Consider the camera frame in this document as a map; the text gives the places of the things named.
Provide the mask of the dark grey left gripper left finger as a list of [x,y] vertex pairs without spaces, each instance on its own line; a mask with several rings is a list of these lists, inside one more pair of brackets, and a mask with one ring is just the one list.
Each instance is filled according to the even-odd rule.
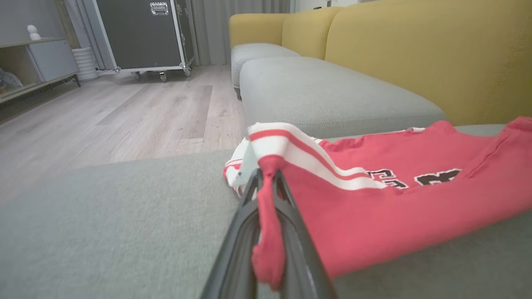
[[263,174],[255,169],[207,278],[202,299],[256,298],[257,279],[251,256],[260,238],[260,217],[258,201],[253,196],[263,185]]

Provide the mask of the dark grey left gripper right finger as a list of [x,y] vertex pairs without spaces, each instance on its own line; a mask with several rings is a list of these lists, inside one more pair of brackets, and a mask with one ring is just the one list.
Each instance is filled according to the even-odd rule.
[[274,206],[286,254],[281,299],[336,299],[337,292],[318,254],[287,180],[274,175]]

